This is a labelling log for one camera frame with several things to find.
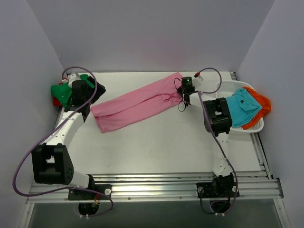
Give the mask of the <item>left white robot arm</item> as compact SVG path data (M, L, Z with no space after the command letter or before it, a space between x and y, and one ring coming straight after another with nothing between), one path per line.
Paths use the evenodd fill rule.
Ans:
M79 80L72 82L71 90L58 130L31 152L34 180L39 184L76 187L84 199L91 199L96 193L95 185L91 184L92 178L74 169L68 148L77 130L89 116L90 105L106 89L92 76L81 75Z

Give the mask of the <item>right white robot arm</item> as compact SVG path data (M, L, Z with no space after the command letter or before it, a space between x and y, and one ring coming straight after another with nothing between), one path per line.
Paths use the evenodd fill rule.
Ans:
M228 191L228 185L234 185L236 176L235 169L228 159L228 138L232 126L232 118L225 98L215 100L203 100L202 92L195 90L191 77L179 79L180 87L177 93L181 96L184 106L190 105L190 95L198 94L203 114L204 125L208 133L215 140L213 144L213 182L211 184L212 193L222 196Z

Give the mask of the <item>pink t-shirt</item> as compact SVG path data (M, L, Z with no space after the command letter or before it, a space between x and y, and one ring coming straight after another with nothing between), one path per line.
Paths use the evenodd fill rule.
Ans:
M101 133L112 132L164 112L181 101L177 92L182 78L174 73L128 92L115 99L91 107Z

